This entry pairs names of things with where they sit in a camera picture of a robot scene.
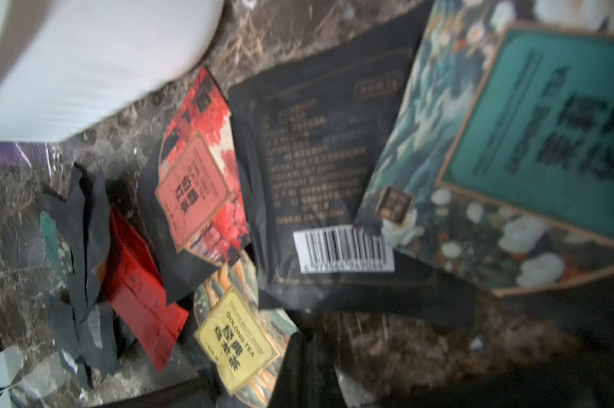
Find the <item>yellow oolong tea bag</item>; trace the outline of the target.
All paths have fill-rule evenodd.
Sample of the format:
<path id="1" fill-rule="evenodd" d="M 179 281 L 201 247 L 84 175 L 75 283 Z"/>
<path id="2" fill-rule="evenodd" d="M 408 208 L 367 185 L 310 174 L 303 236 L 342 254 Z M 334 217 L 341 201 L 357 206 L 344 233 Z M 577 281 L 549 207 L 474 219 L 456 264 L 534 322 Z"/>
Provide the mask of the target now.
<path id="1" fill-rule="evenodd" d="M 283 309 L 260 309 L 257 270 L 245 251 L 194 292 L 194 333 L 215 364 L 228 396 L 248 407 L 266 407 L 290 338 L 299 330 Z"/>

